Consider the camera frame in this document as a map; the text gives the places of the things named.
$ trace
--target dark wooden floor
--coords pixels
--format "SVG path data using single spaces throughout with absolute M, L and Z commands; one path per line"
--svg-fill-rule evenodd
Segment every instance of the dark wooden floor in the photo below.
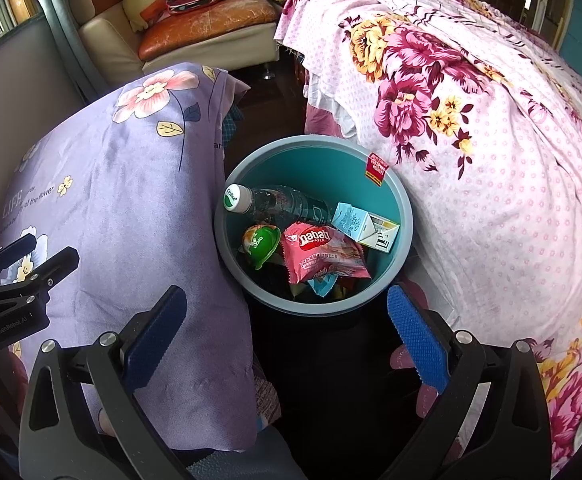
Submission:
M 231 72 L 250 85 L 251 90 L 238 104 L 244 120 L 237 123 L 238 131 L 226 148 L 226 176 L 261 146 L 304 133 L 305 99 L 295 80 L 293 57 L 288 52 L 280 52 L 280 61 L 271 63 L 271 70 L 276 78 L 268 81 L 262 79 L 262 66 Z
M 226 175 L 254 150 L 304 132 L 304 99 L 293 59 L 233 74 L 251 85 L 239 106 L 245 119 L 226 149 Z M 353 313 L 290 316 L 247 297 L 253 346 L 277 389 L 277 429 L 309 480 L 375 480 L 417 429 L 420 387 L 414 370 L 391 370 L 401 341 L 386 313 L 386 294 Z

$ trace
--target bed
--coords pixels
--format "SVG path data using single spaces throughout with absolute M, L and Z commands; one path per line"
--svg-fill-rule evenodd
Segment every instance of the bed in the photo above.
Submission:
M 582 423 L 582 79 L 480 0 L 288 0 L 276 39 L 308 72 L 308 130 L 400 176 L 429 306 L 532 345 L 558 472 Z
M 26 234 L 37 239 L 2 285 L 31 278 L 66 246 L 80 254 L 78 269 L 51 292 L 50 325 L 14 348 L 29 374 L 44 340 L 91 344 L 170 285 L 186 292 L 183 326 L 135 393 L 172 449 L 247 449 L 279 416 L 274 390 L 261 373 L 254 377 L 247 307 L 220 264 L 212 228 L 224 190 L 223 125 L 247 89 L 191 63 L 129 83 L 26 152 L 2 211 L 0 247 Z M 258 411 L 256 392 L 266 410 Z M 101 420 L 95 391 L 85 386 L 85 394 Z

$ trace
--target green jelly cup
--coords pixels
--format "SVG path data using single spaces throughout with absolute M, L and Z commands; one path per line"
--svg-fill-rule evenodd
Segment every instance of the green jelly cup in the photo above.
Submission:
M 260 270 L 271 254 L 276 252 L 282 233 L 273 225 L 258 224 L 249 227 L 242 237 L 242 248 L 255 270 Z

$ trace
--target orange leather seat cushion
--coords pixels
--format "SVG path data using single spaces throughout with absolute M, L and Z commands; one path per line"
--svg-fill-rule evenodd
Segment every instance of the orange leather seat cushion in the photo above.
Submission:
M 276 19 L 275 8 L 266 0 L 222 0 L 203 9 L 174 14 L 149 27 L 138 56 L 148 61 L 181 46 Z

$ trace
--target pink floral bedsheet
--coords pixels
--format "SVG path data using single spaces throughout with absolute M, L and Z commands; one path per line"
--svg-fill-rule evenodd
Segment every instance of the pink floral bedsheet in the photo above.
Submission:
M 479 0 L 288 0 L 276 39 L 401 177 L 454 328 L 532 343 L 555 473 L 582 420 L 582 79 Z

